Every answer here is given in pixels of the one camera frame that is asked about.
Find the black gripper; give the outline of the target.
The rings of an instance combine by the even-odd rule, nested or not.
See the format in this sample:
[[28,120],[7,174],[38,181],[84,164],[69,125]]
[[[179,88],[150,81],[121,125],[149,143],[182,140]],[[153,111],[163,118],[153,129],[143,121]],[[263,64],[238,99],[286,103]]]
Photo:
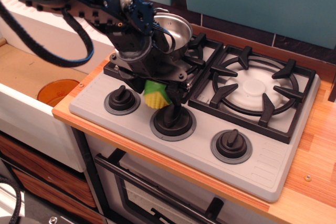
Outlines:
[[172,60],[174,38],[165,29],[146,36],[134,29],[114,31],[109,39],[116,52],[110,61],[119,67],[121,79],[136,93],[141,94],[147,80],[166,84],[165,92],[176,108],[182,107],[179,85],[187,79],[186,70]]

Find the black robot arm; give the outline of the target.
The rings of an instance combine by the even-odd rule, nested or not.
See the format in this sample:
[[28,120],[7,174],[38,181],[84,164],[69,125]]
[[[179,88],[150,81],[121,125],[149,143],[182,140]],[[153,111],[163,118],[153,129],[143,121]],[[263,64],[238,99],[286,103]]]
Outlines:
[[146,80],[166,85],[166,93],[175,106],[180,106],[187,90],[187,74],[177,64],[175,38],[159,22],[152,3],[144,0],[20,0],[38,11],[60,14],[79,35],[87,50],[82,59],[64,59],[36,42],[5,7],[1,17],[23,43],[41,59],[60,67],[86,64],[94,53],[91,38],[76,21],[86,20],[95,30],[106,35],[116,49],[114,63],[124,81],[136,92],[142,92]]

